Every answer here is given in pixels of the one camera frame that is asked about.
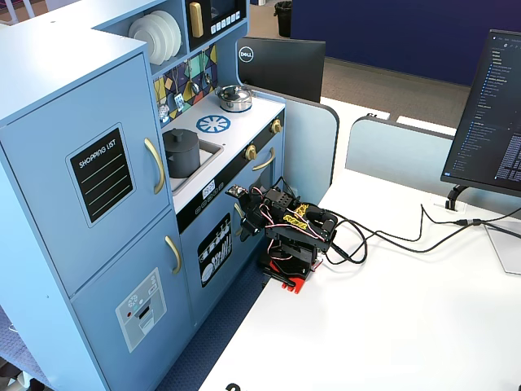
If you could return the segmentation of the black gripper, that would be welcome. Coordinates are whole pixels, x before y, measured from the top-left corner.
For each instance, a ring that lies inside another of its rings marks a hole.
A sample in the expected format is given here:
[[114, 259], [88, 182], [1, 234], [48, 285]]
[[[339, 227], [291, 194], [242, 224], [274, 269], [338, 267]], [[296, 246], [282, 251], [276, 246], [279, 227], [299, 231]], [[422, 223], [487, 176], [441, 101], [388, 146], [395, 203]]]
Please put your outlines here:
[[241, 220], [241, 241], [245, 241], [250, 235], [255, 236], [261, 233], [265, 229], [265, 224], [268, 221], [261, 212], [264, 196], [258, 191], [249, 191], [248, 196], [249, 201], [247, 203], [245, 216]]

